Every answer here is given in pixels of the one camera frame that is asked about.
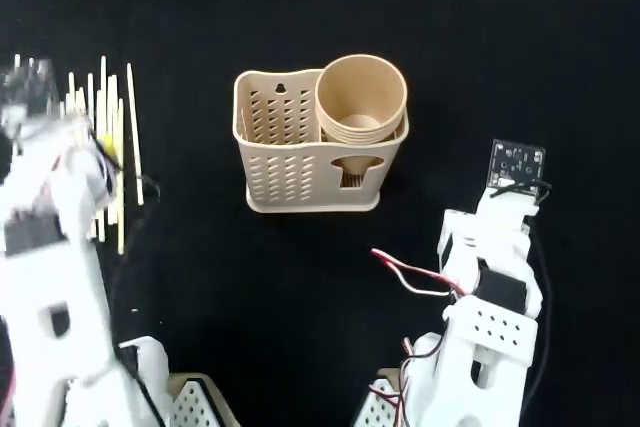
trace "utensil holder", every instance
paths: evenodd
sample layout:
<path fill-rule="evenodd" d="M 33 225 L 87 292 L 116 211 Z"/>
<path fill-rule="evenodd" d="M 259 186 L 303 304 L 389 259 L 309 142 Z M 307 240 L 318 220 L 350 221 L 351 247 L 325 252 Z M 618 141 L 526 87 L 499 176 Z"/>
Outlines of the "utensil holder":
<path fill-rule="evenodd" d="M 247 203 L 256 212 L 354 212 L 378 204 L 380 186 L 409 133 L 406 112 L 383 142 L 327 142 L 315 114 L 321 72 L 248 71 L 236 79 L 232 129 L 247 179 Z M 375 161 L 363 175 L 350 175 L 340 166 L 348 157 Z"/>

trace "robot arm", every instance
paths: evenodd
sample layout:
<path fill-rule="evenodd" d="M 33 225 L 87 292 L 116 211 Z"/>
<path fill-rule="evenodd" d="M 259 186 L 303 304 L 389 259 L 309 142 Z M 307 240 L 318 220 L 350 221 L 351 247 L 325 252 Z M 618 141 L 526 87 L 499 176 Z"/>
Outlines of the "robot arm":
<path fill-rule="evenodd" d="M 396 418 L 404 427 L 518 425 L 542 305 L 524 221 L 537 214 L 548 186 L 544 155 L 495 141 L 476 212 L 445 211 L 440 270 L 465 294 L 445 308 L 443 336 L 420 337 L 400 369 Z"/>
<path fill-rule="evenodd" d="M 3 111 L 4 131 L 19 149 L 0 187 L 0 315 L 14 359 L 17 425 L 59 425 L 71 380 L 81 420 L 65 425 L 156 425 L 116 359 L 100 265 L 86 238 L 94 214 L 112 200 L 113 162 L 84 116 L 25 111 Z M 60 316 L 62 331 L 54 322 Z M 158 407 L 167 422 L 165 397 Z"/>

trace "cable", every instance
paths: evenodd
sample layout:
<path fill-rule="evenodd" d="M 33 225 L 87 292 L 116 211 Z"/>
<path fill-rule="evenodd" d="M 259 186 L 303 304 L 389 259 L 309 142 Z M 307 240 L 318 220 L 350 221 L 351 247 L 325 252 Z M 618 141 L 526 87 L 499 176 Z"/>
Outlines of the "cable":
<path fill-rule="evenodd" d="M 447 333 L 447 326 L 449 325 L 449 321 L 445 322 L 445 330 L 442 333 L 442 335 L 440 336 L 440 338 L 438 339 L 438 342 L 436 343 L 436 345 L 433 347 L 433 349 L 431 349 L 429 352 L 424 353 L 424 354 L 413 354 L 408 356 L 400 365 L 400 371 L 398 373 L 398 408 L 396 409 L 396 420 L 394 421 L 394 425 L 396 425 L 397 423 L 397 417 L 402 415 L 402 422 L 404 424 L 404 427 L 410 427 L 409 424 L 409 419 L 407 418 L 407 410 L 405 408 L 406 406 L 406 402 L 405 402 L 405 397 L 406 397 L 406 392 L 405 392 L 405 387 L 406 384 L 403 383 L 404 380 L 404 371 L 407 368 L 407 366 L 409 365 L 409 363 L 412 360 L 415 359 L 428 359 L 429 357 L 434 356 L 435 354 L 437 354 L 440 351 L 440 347 L 442 347 L 442 343 L 444 341 L 444 336 Z"/>
<path fill-rule="evenodd" d="M 529 219 L 529 228 L 531 231 L 531 238 L 535 246 L 536 258 L 538 260 L 538 271 L 542 277 L 542 283 L 545 289 L 545 320 L 544 320 L 544 344 L 542 347 L 542 355 L 539 359 L 538 369 L 533 377 L 529 390 L 524 396 L 522 401 L 522 410 L 520 411 L 520 418 L 523 418 L 527 408 L 531 405 L 531 401 L 540 386 L 542 381 L 542 375 L 547 366 L 549 360 L 549 351 L 551 350 L 551 312 L 553 302 L 553 289 L 551 287 L 551 280 L 549 278 L 549 272 L 547 270 L 547 261 L 544 256 L 544 249 L 538 235 L 538 230 L 533 219 Z"/>
<path fill-rule="evenodd" d="M 147 389 L 147 386 L 145 385 L 144 381 L 142 380 L 142 378 L 140 378 L 140 374 L 138 373 L 138 371 L 131 368 L 129 364 L 127 364 L 127 362 L 124 362 L 121 359 L 120 349 L 116 348 L 115 352 L 116 352 L 116 358 L 118 359 L 120 364 L 122 364 L 122 367 L 124 367 L 124 370 L 126 370 L 127 374 L 129 374 L 129 376 L 136 382 L 136 384 L 138 384 L 138 387 L 140 388 L 140 392 L 142 392 L 142 396 L 144 397 L 144 400 L 147 402 L 147 405 L 149 406 L 149 409 L 151 410 L 151 413 L 153 414 L 153 417 L 155 418 L 158 426 L 166 427 L 164 420 L 162 420 L 162 415 L 160 415 L 160 411 L 158 410 L 158 406 L 155 404 L 155 402 L 151 398 L 149 389 Z"/>
<path fill-rule="evenodd" d="M 111 164 L 111 166 L 118 170 L 118 171 L 122 171 L 122 167 L 118 164 L 117 160 L 111 158 L 104 150 L 104 148 L 102 147 L 102 144 L 100 142 L 97 141 L 97 139 L 95 138 L 95 133 L 93 133 L 93 131 L 91 131 L 92 133 L 92 137 L 96 143 L 96 146 L 98 148 L 98 151 L 108 160 L 108 162 Z M 153 402 L 153 399 L 151 398 L 151 395 L 149 394 L 149 390 L 147 389 L 147 386 L 145 385 L 144 381 L 140 378 L 140 374 L 134 370 L 131 369 L 129 367 L 129 365 L 124 362 L 121 359 L 120 356 L 120 348 L 118 347 L 115 338 L 113 337 L 113 332 L 115 331 L 114 329 L 114 319 L 115 319 L 115 315 L 113 315 L 114 311 L 115 311 L 115 305 L 116 305 L 116 292 L 118 291 L 118 286 L 119 286 L 119 282 L 120 279 L 122 278 L 122 272 L 125 270 L 124 267 L 125 265 L 129 262 L 129 257 L 131 255 L 131 252 L 133 250 L 133 246 L 135 246 L 135 240 L 137 239 L 138 234 L 140 233 L 140 231 L 142 230 L 142 228 L 146 225 L 146 223 L 149 221 L 149 219 L 151 218 L 151 216 L 153 215 L 153 212 L 155 211 L 156 207 L 158 206 L 158 204 L 160 203 L 160 198 L 162 195 L 162 192 L 160 190 L 160 185 L 153 179 L 151 179 L 151 177 L 147 176 L 147 175 L 142 175 L 139 177 L 140 180 L 142 180 L 142 182 L 145 185 L 148 185 L 150 187 L 152 187 L 155 192 L 156 192 L 156 198 L 155 201 L 153 203 L 147 204 L 146 209 L 144 214 L 142 215 L 142 217 L 140 217 L 139 219 L 137 219 L 135 221 L 135 223 L 133 224 L 133 227 L 131 227 L 131 229 L 129 230 L 129 234 L 128 234 L 128 238 L 129 238 L 129 242 L 127 243 L 127 245 L 125 246 L 125 250 L 123 255 L 120 257 L 119 262 L 117 263 L 118 265 L 116 266 L 115 272 L 113 273 L 112 279 L 111 279 L 111 287 L 109 289 L 109 300 L 108 300 L 108 305 L 109 308 L 111 309 L 111 336 L 113 339 L 113 351 L 114 354 L 116 356 L 116 359 L 118 359 L 118 361 L 122 364 L 122 366 L 124 367 L 124 369 L 127 371 L 127 373 L 129 374 L 129 376 L 136 382 L 136 384 L 138 384 L 138 387 L 140 388 L 140 391 L 142 392 L 142 396 L 144 397 L 144 400 L 146 401 L 147 405 L 149 406 L 149 409 L 151 410 L 151 413 L 153 414 L 156 422 L 158 423 L 159 427 L 166 427 L 164 421 L 162 420 L 162 416 L 160 415 L 160 412 L 158 411 L 158 407 L 156 406 L 155 402 Z"/>
<path fill-rule="evenodd" d="M 506 194 L 507 192 L 513 192 L 518 189 L 523 189 L 527 187 L 538 187 L 545 189 L 545 193 L 542 194 L 538 199 L 536 199 L 536 205 L 540 205 L 551 193 L 553 186 L 549 182 L 545 182 L 544 180 L 533 179 L 528 180 L 526 182 L 516 182 L 513 184 L 506 185 L 504 187 L 497 188 L 495 192 L 489 195 L 490 199 L 498 197 L 502 194 Z"/>
<path fill-rule="evenodd" d="M 9 385 L 7 386 L 7 392 L 5 393 L 2 404 L 0 404 L 0 427 L 7 426 L 9 421 L 9 415 L 11 414 L 11 397 L 13 395 L 13 389 L 15 388 L 15 371 L 11 369 L 11 377 L 9 377 Z"/>
<path fill-rule="evenodd" d="M 456 284 L 453 280 L 449 279 L 448 277 L 439 274 L 437 272 L 433 272 L 431 270 L 427 270 L 427 269 L 421 269 L 419 267 L 415 267 L 413 265 L 409 265 L 409 264 L 405 264 L 404 262 L 392 257 L 391 255 L 387 254 L 386 252 L 383 252 L 380 249 L 371 249 L 371 253 L 373 255 L 375 255 L 376 257 L 378 257 L 382 263 L 387 266 L 389 269 L 391 269 L 397 276 L 398 279 L 400 279 L 400 282 L 402 283 L 402 285 L 409 290 L 410 292 L 413 292 L 414 294 L 420 294 L 420 295 L 436 295 L 436 296 L 441 296 L 444 297 L 446 295 L 450 295 L 450 292 L 434 292 L 434 291 L 430 291 L 430 290 L 419 290 L 416 289 L 415 287 L 409 285 L 409 283 L 405 280 L 404 276 L 402 275 L 402 272 L 400 272 L 400 268 L 402 269 L 406 269 L 406 270 L 410 270 L 412 272 L 417 272 L 419 274 L 423 274 L 426 275 L 428 277 L 431 277 L 432 279 L 436 279 L 439 280 L 441 282 L 444 282 L 445 284 L 447 284 L 449 287 L 451 287 L 451 289 L 456 292 L 458 295 L 465 295 L 466 293 L 462 290 L 462 288 Z"/>
<path fill-rule="evenodd" d="M 377 388 L 375 388 L 373 385 L 369 386 L 369 392 L 371 392 L 372 394 L 375 394 L 376 396 L 380 397 L 382 400 L 384 400 L 388 404 L 393 405 L 395 408 L 398 408 L 398 403 L 394 399 L 397 399 L 400 394 L 395 394 L 395 393 L 394 394 L 386 394 L 386 393 L 382 392 L 381 390 L 378 390 Z"/>
<path fill-rule="evenodd" d="M 386 265 L 393 273 L 396 274 L 396 276 L 400 280 L 400 283 L 409 292 L 412 292 L 412 293 L 417 294 L 417 295 L 431 295 L 431 296 L 435 296 L 435 297 L 448 297 L 449 295 L 451 295 L 451 291 L 450 290 L 447 290 L 446 292 L 440 292 L 440 291 L 436 291 L 436 290 L 416 289 L 415 287 L 413 287 L 412 285 L 410 285 L 406 281 L 406 279 L 402 275 L 402 272 L 400 272 L 400 269 L 398 269 L 398 267 L 396 265 L 392 264 L 391 262 L 387 262 L 387 261 L 383 262 L 383 265 Z"/>

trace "cup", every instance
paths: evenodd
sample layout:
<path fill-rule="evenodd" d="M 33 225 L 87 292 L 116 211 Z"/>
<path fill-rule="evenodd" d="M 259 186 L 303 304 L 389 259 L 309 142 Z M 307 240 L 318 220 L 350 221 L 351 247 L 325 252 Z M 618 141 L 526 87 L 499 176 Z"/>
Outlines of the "cup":
<path fill-rule="evenodd" d="M 391 62 L 366 54 L 331 62 L 316 83 L 316 116 L 327 140 L 370 145 L 390 137 L 402 121 L 407 84 Z M 363 175 L 369 157 L 345 159 L 342 167 Z"/>

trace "black tabletop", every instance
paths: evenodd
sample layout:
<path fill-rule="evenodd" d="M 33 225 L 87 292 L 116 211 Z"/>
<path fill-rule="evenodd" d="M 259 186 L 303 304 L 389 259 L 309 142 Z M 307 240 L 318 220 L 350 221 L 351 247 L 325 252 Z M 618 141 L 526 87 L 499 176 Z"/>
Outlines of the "black tabletop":
<path fill-rule="evenodd" d="M 445 208 L 473 210 L 491 142 L 544 146 L 538 220 L 551 354 L 523 425 L 637 415 L 640 0 L 0 0 L 0 58 L 59 76 L 134 65 L 143 168 L 162 202 L 119 286 L 116 335 L 210 374 L 243 425 L 346 426 L 400 340 L 439 330 L 368 254 L 425 267 Z M 232 86 L 249 69 L 388 58 L 411 133 L 366 214 L 266 215 L 244 199 Z M 110 261 L 103 263 L 105 271 Z"/>

